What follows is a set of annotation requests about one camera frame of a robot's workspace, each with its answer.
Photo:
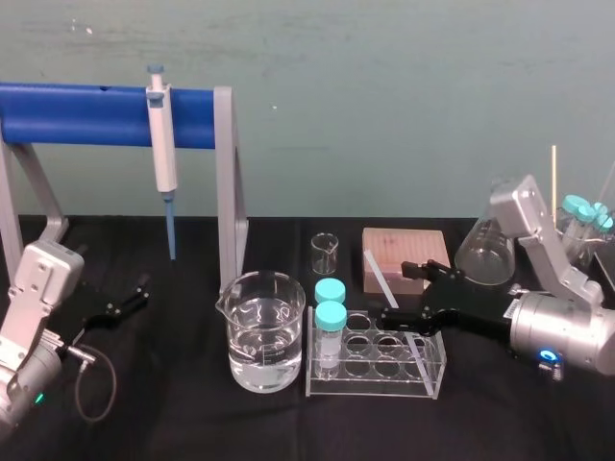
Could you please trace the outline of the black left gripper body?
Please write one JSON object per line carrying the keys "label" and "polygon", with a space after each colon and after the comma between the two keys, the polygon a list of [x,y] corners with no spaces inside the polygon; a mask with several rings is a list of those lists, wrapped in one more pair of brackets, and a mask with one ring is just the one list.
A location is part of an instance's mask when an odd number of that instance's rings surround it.
{"label": "black left gripper body", "polygon": [[105,305],[113,302],[117,300],[87,282],[80,282],[61,305],[61,338],[76,339],[80,333],[85,332],[86,319],[100,313]]}

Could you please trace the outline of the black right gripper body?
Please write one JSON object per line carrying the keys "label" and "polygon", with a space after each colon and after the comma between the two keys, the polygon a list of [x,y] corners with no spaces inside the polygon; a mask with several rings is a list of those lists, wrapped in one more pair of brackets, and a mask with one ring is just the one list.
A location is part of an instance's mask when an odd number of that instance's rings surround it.
{"label": "black right gripper body", "polygon": [[510,345],[508,309],[518,300],[505,289],[492,289],[465,278],[444,276],[430,281],[421,296],[416,331],[434,335],[446,328],[475,333]]}

